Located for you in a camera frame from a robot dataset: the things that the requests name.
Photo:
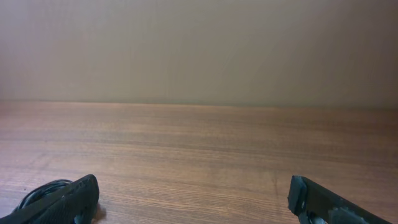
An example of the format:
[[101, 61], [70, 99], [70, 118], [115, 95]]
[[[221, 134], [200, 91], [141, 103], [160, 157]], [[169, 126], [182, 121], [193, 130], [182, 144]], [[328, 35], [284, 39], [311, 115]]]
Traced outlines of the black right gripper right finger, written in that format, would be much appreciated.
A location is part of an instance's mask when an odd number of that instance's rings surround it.
[[391, 224], [299, 175], [292, 176], [288, 204], [300, 224]]

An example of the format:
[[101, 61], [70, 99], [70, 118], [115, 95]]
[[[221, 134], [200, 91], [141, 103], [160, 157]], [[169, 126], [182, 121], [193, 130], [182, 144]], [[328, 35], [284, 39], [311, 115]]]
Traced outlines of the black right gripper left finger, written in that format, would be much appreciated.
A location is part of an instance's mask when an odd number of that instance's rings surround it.
[[99, 200], [97, 178], [59, 179], [29, 192], [1, 224], [91, 224]]

